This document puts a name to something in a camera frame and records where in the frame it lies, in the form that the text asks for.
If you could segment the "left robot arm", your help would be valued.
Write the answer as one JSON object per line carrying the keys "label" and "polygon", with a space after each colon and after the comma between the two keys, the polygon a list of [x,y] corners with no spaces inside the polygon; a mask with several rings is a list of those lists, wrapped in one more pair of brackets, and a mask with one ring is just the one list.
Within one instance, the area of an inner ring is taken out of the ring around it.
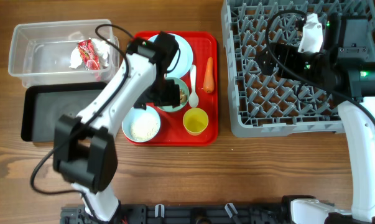
{"label": "left robot arm", "polygon": [[172,34],[150,42],[136,37],[123,53],[114,78],[76,118],[63,115],[55,128],[53,169],[81,194],[88,218],[97,223],[120,220],[121,204],[111,188],[118,159],[114,139],[131,108],[178,106],[179,86],[165,78],[179,56]]}

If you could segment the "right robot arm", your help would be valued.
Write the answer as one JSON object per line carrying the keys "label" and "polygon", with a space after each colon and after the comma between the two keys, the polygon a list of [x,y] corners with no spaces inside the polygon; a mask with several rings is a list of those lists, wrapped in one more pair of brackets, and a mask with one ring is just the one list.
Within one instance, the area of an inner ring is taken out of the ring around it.
{"label": "right robot arm", "polygon": [[288,202],[293,223],[375,223],[375,62],[368,60],[368,20],[332,14],[325,24],[299,12],[298,47],[268,42],[256,55],[261,72],[298,80],[332,96],[348,140],[353,203],[344,212],[314,198]]}

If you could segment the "orange carrot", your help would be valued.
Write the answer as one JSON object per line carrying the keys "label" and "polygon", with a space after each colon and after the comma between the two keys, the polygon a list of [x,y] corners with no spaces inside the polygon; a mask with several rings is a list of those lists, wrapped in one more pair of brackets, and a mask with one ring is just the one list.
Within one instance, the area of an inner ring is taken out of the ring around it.
{"label": "orange carrot", "polygon": [[209,57],[206,63],[203,89],[206,93],[212,93],[215,89],[215,80],[213,76],[213,58]]}

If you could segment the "yellow plastic cup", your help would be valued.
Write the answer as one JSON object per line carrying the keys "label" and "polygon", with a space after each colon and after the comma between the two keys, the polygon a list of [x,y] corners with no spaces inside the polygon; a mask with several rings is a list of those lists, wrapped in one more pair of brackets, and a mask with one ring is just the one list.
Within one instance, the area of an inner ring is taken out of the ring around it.
{"label": "yellow plastic cup", "polygon": [[183,126],[192,136],[200,135],[208,127],[209,117],[201,108],[191,108],[183,116]]}

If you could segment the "green bowl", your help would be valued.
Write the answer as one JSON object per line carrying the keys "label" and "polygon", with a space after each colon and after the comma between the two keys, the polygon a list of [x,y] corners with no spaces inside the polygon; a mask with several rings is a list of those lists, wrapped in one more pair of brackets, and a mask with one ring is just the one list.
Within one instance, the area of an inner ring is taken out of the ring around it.
{"label": "green bowl", "polygon": [[164,112],[173,113],[173,112],[181,110],[188,103],[188,97],[190,95],[190,91],[188,89],[187,84],[179,78],[167,77],[166,80],[173,80],[175,82],[175,84],[177,84],[179,86],[179,89],[180,89],[179,90],[180,105],[176,106],[176,107],[173,107],[173,106],[158,106],[158,109],[160,109]]}

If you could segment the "brown food scrap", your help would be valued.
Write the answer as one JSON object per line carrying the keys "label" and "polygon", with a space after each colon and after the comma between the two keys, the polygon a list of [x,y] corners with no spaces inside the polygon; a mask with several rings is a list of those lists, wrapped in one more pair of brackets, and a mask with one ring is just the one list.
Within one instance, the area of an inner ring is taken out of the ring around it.
{"label": "brown food scrap", "polygon": [[180,104],[183,105],[187,102],[187,95],[184,93],[184,91],[182,89],[180,89]]}

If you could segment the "red snack wrapper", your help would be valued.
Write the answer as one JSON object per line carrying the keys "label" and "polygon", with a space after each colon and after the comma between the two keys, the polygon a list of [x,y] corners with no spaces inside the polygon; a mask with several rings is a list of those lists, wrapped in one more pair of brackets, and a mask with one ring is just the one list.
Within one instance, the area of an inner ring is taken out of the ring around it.
{"label": "red snack wrapper", "polygon": [[91,39],[83,40],[77,45],[82,62],[87,70],[100,70],[101,64]]}

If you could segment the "white rice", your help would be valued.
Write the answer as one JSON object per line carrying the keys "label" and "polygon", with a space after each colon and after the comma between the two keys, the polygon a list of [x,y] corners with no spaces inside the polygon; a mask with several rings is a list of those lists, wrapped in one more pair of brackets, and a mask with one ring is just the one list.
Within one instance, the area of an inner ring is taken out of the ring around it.
{"label": "white rice", "polygon": [[131,136],[137,142],[152,139],[160,128],[160,121],[153,114],[142,114],[131,123]]}

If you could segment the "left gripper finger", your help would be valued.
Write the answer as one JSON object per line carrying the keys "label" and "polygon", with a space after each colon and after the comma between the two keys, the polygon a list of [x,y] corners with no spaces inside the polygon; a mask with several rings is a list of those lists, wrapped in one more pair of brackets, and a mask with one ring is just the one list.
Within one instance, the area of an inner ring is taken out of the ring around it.
{"label": "left gripper finger", "polygon": [[162,106],[171,106],[171,107],[178,107],[180,105],[180,94],[179,93],[171,93],[169,95],[165,95],[162,99]]}
{"label": "left gripper finger", "polygon": [[147,108],[146,104],[147,104],[147,97],[146,97],[146,95],[141,95],[137,99],[137,101],[134,103],[133,108],[145,110]]}

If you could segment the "light blue bowl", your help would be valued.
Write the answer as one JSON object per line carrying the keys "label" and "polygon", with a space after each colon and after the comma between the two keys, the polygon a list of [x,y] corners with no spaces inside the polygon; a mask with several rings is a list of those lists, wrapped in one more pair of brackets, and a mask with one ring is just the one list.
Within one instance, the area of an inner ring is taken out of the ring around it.
{"label": "light blue bowl", "polygon": [[151,106],[146,109],[131,108],[123,119],[122,131],[133,142],[147,142],[159,132],[161,120],[158,112]]}

